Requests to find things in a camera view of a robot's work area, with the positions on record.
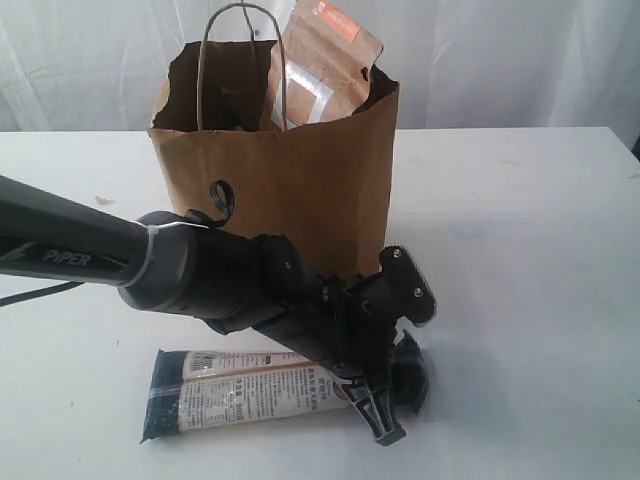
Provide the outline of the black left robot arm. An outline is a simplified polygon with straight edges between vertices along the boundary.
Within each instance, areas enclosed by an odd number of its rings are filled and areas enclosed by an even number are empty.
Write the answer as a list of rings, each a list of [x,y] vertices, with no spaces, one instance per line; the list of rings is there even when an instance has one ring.
[[[253,329],[326,368],[378,443],[401,439],[396,409],[421,411],[430,382],[396,325],[420,327],[436,312],[409,252],[383,249],[378,271],[348,285],[316,272],[284,236],[228,233],[232,187],[218,180],[209,194],[219,219],[191,210],[127,221],[3,178],[1,271],[47,279],[48,294],[111,285],[134,309],[195,317],[222,335]]]

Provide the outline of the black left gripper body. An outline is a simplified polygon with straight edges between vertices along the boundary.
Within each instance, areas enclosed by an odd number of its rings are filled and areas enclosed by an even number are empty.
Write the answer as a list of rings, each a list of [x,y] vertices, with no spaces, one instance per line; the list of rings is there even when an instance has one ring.
[[[279,312],[254,325],[262,335],[346,381],[391,384],[391,350],[400,317],[400,280],[381,271],[351,287],[319,277],[260,273]]]

